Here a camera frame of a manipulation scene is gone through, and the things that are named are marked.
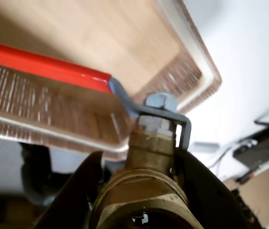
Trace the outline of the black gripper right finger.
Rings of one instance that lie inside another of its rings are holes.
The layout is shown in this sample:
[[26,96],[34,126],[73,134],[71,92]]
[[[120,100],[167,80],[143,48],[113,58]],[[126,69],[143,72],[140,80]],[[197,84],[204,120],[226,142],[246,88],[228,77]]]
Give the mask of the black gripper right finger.
[[174,169],[189,208],[205,229],[261,229],[238,189],[229,190],[191,153],[177,150]]

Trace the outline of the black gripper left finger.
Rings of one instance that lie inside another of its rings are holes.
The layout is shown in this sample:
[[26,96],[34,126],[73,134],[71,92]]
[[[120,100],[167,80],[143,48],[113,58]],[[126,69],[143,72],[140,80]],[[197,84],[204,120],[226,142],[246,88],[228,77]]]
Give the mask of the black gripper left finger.
[[87,229],[90,203],[98,196],[103,177],[103,152],[91,153],[60,190],[35,225],[36,229]]

